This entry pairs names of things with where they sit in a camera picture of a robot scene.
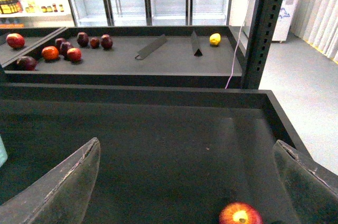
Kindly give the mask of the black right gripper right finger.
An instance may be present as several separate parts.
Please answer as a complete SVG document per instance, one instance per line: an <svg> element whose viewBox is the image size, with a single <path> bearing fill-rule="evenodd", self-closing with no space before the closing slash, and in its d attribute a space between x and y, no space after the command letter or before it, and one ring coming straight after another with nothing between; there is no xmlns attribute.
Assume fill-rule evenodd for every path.
<svg viewBox="0 0 338 224"><path fill-rule="evenodd" d="M337 223L337 175L281 140L273 156L299 222Z"/></svg>

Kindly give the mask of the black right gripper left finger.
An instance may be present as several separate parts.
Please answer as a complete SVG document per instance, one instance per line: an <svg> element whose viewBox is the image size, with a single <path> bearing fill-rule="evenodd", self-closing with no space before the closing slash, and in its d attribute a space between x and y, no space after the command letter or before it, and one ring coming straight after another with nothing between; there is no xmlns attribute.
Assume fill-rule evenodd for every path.
<svg viewBox="0 0 338 224"><path fill-rule="evenodd" d="M94 137L1 205L1 223L82 223L99 164L100 141Z"/></svg>

